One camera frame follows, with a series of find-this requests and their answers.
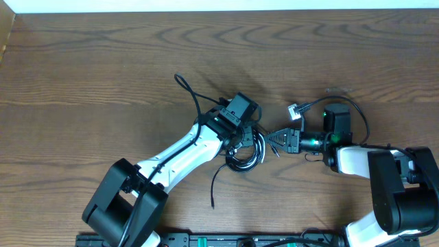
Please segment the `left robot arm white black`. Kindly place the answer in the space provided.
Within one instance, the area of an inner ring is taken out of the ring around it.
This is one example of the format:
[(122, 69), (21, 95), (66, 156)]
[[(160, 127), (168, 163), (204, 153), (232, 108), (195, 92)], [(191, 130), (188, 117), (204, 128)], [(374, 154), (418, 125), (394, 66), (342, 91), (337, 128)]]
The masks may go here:
[(260, 106), (238, 93), (203, 114), (190, 131), (160, 154), (133, 165), (122, 158), (110, 166), (82, 213), (110, 246), (158, 246), (155, 229), (169, 192), (222, 150), (241, 144)]

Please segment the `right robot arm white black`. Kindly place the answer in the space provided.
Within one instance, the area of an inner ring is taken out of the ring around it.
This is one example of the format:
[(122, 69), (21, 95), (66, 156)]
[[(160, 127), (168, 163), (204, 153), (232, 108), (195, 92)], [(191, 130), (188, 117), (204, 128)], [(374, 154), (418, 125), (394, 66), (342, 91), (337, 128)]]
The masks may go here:
[(321, 154), (334, 172), (370, 181), (372, 212), (345, 227), (346, 246), (415, 244), (438, 230), (438, 166), (431, 150), (353, 143), (347, 105), (324, 107), (321, 132), (285, 128), (265, 141), (288, 154)]

